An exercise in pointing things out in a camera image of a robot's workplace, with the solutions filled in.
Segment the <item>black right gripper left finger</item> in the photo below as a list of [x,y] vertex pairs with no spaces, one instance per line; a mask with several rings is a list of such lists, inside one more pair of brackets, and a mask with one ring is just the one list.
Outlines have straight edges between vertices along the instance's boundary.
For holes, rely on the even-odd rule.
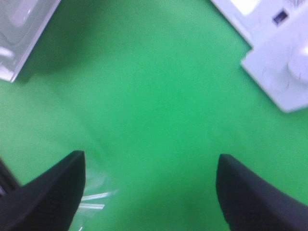
[[85,153],[73,151],[0,199],[2,231],[67,231],[85,188]]

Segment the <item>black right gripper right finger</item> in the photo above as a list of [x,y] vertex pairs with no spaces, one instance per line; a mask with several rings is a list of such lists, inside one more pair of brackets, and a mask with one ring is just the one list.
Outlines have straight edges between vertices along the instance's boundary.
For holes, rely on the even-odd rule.
[[220,154],[218,202],[231,231],[306,231],[308,207],[280,191],[230,154]]

